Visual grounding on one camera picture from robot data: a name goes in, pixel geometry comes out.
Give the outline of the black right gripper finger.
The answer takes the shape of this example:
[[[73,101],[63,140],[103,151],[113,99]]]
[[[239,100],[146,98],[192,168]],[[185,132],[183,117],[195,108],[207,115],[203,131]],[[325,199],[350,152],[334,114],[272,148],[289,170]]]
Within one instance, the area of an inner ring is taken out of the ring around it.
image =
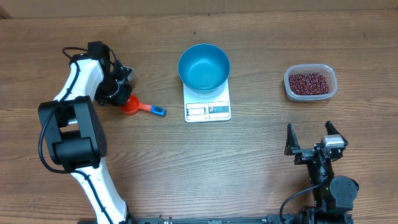
[[[332,124],[331,121],[327,121],[325,123],[325,127],[326,127],[326,131],[327,131],[328,135],[340,135],[340,137],[342,138],[342,140],[344,142],[344,146],[348,145],[348,141],[336,130],[336,128],[334,127],[334,125]]]
[[[285,144],[284,154],[286,156],[292,156],[298,152],[300,145],[297,140],[296,133],[294,132],[291,123],[287,125],[287,140]]]

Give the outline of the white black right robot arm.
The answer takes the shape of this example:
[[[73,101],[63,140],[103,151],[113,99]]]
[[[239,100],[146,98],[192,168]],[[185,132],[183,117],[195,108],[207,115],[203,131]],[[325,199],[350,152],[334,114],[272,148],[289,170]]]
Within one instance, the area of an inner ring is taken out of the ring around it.
[[[302,149],[292,124],[287,125],[284,154],[294,156],[295,165],[307,166],[310,187],[284,200],[279,208],[281,223],[353,223],[354,200],[359,184],[343,175],[335,175],[332,163],[343,157],[348,141],[336,130],[331,121],[325,123],[327,135],[312,148]],[[314,205],[305,207],[297,215],[284,214],[286,204],[306,192],[313,194]]]

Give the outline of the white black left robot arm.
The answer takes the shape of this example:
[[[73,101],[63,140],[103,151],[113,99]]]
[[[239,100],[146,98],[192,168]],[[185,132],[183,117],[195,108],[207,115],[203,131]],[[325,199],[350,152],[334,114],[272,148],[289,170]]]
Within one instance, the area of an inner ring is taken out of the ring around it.
[[[106,166],[106,135],[93,105],[124,106],[134,70],[101,41],[78,51],[69,56],[70,75],[61,92],[38,107],[39,158],[49,171],[57,171],[45,161],[46,146],[52,162],[63,167],[59,172],[78,181],[95,210],[95,223],[135,223]]]

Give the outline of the orange scoop with blue handle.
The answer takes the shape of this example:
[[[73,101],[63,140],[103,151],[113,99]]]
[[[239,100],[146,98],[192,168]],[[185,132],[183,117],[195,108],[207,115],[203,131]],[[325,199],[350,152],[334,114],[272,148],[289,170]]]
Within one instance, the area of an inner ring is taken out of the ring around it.
[[[152,114],[156,114],[157,116],[165,116],[166,110],[159,106],[148,105],[141,103],[136,95],[131,95],[126,104],[121,107],[122,111],[128,115],[134,115],[139,110],[148,111]]]

